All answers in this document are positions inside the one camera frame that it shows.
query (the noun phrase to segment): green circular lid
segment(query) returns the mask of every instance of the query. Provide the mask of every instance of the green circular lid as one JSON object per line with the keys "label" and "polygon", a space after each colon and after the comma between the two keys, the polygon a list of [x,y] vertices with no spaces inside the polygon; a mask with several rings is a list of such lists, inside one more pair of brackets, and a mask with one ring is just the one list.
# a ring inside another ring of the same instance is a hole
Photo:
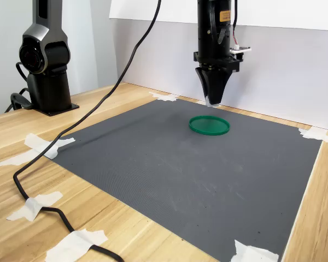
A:
{"label": "green circular lid", "polygon": [[203,135],[223,135],[230,131],[230,124],[216,116],[196,116],[190,120],[190,128]]}

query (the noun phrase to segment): white wall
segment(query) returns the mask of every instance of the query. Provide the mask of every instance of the white wall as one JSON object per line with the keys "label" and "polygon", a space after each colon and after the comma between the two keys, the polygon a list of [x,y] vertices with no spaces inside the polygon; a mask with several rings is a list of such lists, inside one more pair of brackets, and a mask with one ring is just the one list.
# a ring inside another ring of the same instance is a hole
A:
{"label": "white wall", "polygon": [[90,0],[97,63],[98,86],[113,85],[118,80],[112,26],[108,17],[111,0]]}
{"label": "white wall", "polygon": [[[113,23],[121,72],[150,22]],[[253,50],[230,78],[222,104],[328,129],[328,31],[237,26],[237,32]],[[193,61],[197,37],[195,24],[156,23],[124,81],[204,100]]]}
{"label": "white wall", "polygon": [[[117,79],[109,8],[110,0],[63,0],[71,94],[111,85]],[[32,0],[0,0],[0,114],[9,106],[10,95],[26,87],[15,64],[22,35],[31,24]]]}
{"label": "white wall", "polygon": [[98,88],[89,0],[63,1],[62,29],[68,37],[71,51],[67,71],[71,94]]}
{"label": "white wall", "polygon": [[0,0],[0,113],[10,105],[10,95],[26,87],[16,70],[22,35],[32,23],[32,1]]}
{"label": "white wall", "polygon": [[[157,0],[112,0],[110,17],[152,20],[156,5]],[[162,1],[158,21],[197,23],[197,1]],[[238,25],[328,30],[328,0],[239,0]]]}

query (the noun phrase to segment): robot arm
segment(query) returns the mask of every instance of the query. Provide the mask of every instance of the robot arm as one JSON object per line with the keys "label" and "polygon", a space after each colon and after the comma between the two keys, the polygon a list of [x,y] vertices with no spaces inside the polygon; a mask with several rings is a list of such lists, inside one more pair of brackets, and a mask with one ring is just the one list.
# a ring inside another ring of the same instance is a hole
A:
{"label": "robot arm", "polygon": [[233,23],[235,48],[230,49],[231,0],[198,0],[198,52],[194,61],[207,104],[220,104],[226,84],[233,72],[239,72],[243,54],[235,38],[237,16]]}

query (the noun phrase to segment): gray mat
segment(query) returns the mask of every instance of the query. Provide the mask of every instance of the gray mat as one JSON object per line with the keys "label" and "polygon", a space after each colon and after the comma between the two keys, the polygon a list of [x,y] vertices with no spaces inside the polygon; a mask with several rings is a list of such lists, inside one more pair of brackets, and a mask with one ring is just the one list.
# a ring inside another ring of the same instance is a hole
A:
{"label": "gray mat", "polygon": [[[191,131],[219,116],[223,136]],[[235,240],[282,256],[321,141],[298,129],[177,100],[77,131],[54,161],[220,261]]]}

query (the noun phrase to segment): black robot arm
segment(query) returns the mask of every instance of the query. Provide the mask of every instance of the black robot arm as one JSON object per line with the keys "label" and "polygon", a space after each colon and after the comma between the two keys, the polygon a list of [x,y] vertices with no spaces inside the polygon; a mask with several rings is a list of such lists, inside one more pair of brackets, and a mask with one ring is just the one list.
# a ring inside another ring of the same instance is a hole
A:
{"label": "black robot arm", "polygon": [[11,96],[14,109],[23,106],[53,116],[78,108],[72,104],[67,78],[71,58],[62,30],[62,0],[33,0],[33,24],[23,34],[19,51],[27,77],[31,105],[20,94]]}
{"label": "black robot arm", "polygon": [[198,52],[194,61],[200,66],[196,72],[201,80],[204,96],[211,105],[220,104],[226,84],[233,72],[239,72],[245,51],[239,49],[235,38],[237,15],[233,23],[235,47],[230,49],[231,1],[198,0]]}

